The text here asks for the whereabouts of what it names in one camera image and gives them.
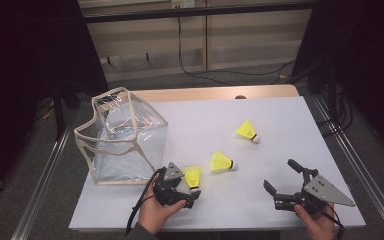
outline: black cable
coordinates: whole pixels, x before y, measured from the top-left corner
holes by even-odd
[[[340,126],[337,127],[337,129],[334,129],[334,130],[331,130],[329,132],[322,134],[323,137],[327,137],[327,136],[333,135],[335,133],[343,132],[351,126],[351,124],[354,121],[354,115],[352,112],[351,102],[348,99],[348,97],[347,97],[347,103],[348,103],[349,114],[350,114],[350,119],[348,121],[348,124],[345,127],[342,127],[342,124],[345,122],[345,119],[343,119],[343,121],[341,121],[341,124],[340,124]]]
[[[208,80],[211,80],[211,81],[223,84],[223,85],[232,86],[231,84],[219,81],[217,79],[213,79],[213,78],[209,78],[209,77],[202,77],[202,76],[195,76],[195,75],[189,73],[188,71],[186,71],[185,67],[183,66],[183,59],[182,59],[182,41],[181,41],[182,27],[181,27],[181,23],[180,23],[180,17],[177,18],[177,22],[179,25],[179,64],[180,64],[180,68],[182,69],[182,71],[184,73],[186,73],[187,75],[189,75],[190,77],[208,79]]]
[[[307,201],[305,200],[305,203],[308,203],[310,204],[312,207],[314,207],[317,211],[319,211],[321,214],[323,214],[323,216],[325,216],[327,219],[329,219],[330,221],[334,222],[336,225],[338,225],[339,227],[339,230],[338,230],[338,234],[336,234],[336,239],[338,240],[341,240],[342,237],[344,236],[345,234],[345,227],[344,225],[342,225],[341,223],[341,220],[339,220],[339,217],[338,217],[338,214],[336,213],[336,211],[333,209],[332,206],[330,206],[329,204],[327,204],[332,210],[333,210],[333,213],[334,215],[336,216],[336,218],[338,218],[338,220],[336,220],[334,217],[330,216],[326,211],[324,211],[323,209],[320,209],[319,207],[317,207],[314,203],[312,203],[311,201]]]
[[[146,192],[148,191],[148,188],[151,185],[151,183],[152,183],[153,179],[155,178],[155,176],[157,176],[157,174],[159,174],[161,172],[163,172],[163,168],[158,169],[157,171],[155,171],[152,174],[151,178],[149,179],[148,183],[145,186],[145,189],[142,192],[142,195],[140,196],[138,202],[136,203],[136,206],[134,206],[132,208],[133,211],[130,214],[129,221],[127,222],[126,235],[125,236],[127,236],[130,233],[130,231],[132,231],[132,222],[133,222],[133,219],[136,216],[136,213],[139,211],[140,207],[142,206],[142,203],[150,198],[150,197],[147,197],[147,198],[144,199],[144,196],[145,196]]]
[[[345,119],[346,119],[346,109],[345,109],[345,104],[344,104],[344,95],[345,95],[345,91],[342,90],[342,92],[340,93],[337,93],[338,95],[340,95],[340,98],[339,98],[339,112],[336,113],[336,118],[334,118],[333,116],[330,116],[327,120],[325,121],[320,121],[320,122],[316,122],[317,126],[320,128],[322,127],[323,125],[325,125],[326,123],[329,123],[329,122],[332,122],[333,123],[333,119],[336,119],[337,121],[335,123],[339,124],[339,125],[342,125],[344,122],[345,122]]]
[[[177,22],[178,22],[178,26],[179,26],[179,65],[180,65],[180,68],[182,69],[182,71],[183,71],[185,74],[187,74],[188,76],[190,76],[190,77],[208,79],[208,80],[211,80],[211,81],[214,81],[214,82],[223,84],[223,85],[232,86],[231,84],[228,84],[228,83],[226,83],[226,82],[219,81],[219,80],[214,79],[214,78],[204,77],[204,76],[198,76],[198,75],[206,74],[206,73],[232,73],[232,74],[241,74],[241,75],[248,75],[248,76],[264,76],[264,75],[269,75],[269,74],[273,74],[273,73],[276,73],[276,72],[279,72],[279,75],[280,75],[280,71],[281,71],[283,68],[285,68],[285,67],[288,66],[289,64],[295,62],[295,60],[289,61],[289,62],[283,64],[280,68],[278,68],[278,69],[276,69],[276,70],[274,70],[274,71],[265,72],[265,73],[244,73],[244,72],[237,72],[237,71],[231,71],[231,70],[207,70],[207,71],[200,71],[200,72],[190,73],[190,72],[188,72],[188,71],[185,69],[185,67],[183,66],[183,58],[182,58],[182,41],[181,41],[182,27],[181,27],[180,17],[177,18]],[[279,81],[279,78],[276,79],[273,83],[270,83],[269,85],[273,85],[273,84],[275,84],[275,83],[278,82],[278,81]]]

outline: clear plastic box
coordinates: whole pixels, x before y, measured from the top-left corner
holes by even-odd
[[[125,88],[92,98],[93,118],[74,129],[97,185],[145,184],[162,166],[167,121]]]

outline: white tabletop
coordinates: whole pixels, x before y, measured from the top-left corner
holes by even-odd
[[[295,213],[275,210],[263,187],[268,180],[278,193],[300,191],[302,174],[287,165],[296,160],[319,173],[352,199],[344,179],[302,97],[248,100],[153,102],[169,122],[163,165],[201,165],[201,196],[182,209],[165,231],[273,230],[303,226]],[[254,144],[235,134],[250,120],[260,135]],[[237,170],[214,174],[209,166],[219,150],[237,162]],[[70,223],[71,229],[108,231],[126,228],[143,186],[95,186],[90,175]],[[347,227],[364,226],[358,207],[335,205]]]

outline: sleeve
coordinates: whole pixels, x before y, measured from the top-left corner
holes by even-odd
[[[136,223],[132,231],[127,235],[125,240],[158,240],[153,236],[148,230],[146,230],[142,225]]]

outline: hand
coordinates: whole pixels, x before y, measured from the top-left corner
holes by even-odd
[[[333,217],[333,203],[328,203],[323,210]],[[307,234],[311,240],[332,240],[335,237],[335,228],[331,220],[320,213],[310,216],[299,204],[294,206],[295,213],[304,222]]]
[[[186,201],[181,200],[168,207],[161,206],[155,197],[151,197],[154,196],[153,186],[156,180],[157,177],[152,179],[152,183],[144,196],[144,199],[147,199],[148,197],[150,198],[143,202],[139,212],[140,225],[142,225],[152,235],[155,235],[158,231],[160,231],[171,215],[180,211],[180,209],[186,205]]]

